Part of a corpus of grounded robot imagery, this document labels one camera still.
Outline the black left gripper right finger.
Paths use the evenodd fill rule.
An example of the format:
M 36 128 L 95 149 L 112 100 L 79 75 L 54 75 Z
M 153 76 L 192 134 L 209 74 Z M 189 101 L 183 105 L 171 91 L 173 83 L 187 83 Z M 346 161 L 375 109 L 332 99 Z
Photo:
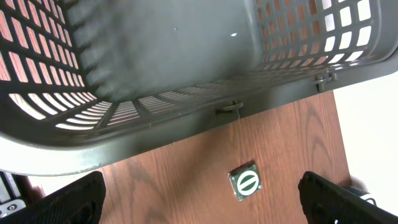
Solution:
M 397 224 L 397 216 L 352 194 L 346 187 L 306 171 L 298 183 L 300 203 L 309 223 Z

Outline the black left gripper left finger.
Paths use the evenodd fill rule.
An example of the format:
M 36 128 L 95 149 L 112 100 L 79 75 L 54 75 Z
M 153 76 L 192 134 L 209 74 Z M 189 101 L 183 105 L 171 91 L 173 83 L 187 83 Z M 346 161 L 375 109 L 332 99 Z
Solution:
M 6 224 L 98 224 L 106 186 L 101 172 L 94 171 L 40 201 L 1 219 Z

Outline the green round-logo box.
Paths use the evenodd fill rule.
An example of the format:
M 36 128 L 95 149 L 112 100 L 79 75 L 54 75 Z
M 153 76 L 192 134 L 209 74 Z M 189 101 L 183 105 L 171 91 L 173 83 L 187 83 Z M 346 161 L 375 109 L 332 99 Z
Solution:
M 228 179 L 238 201 L 262 189 L 261 178 L 254 161 L 249 161 L 230 171 Z

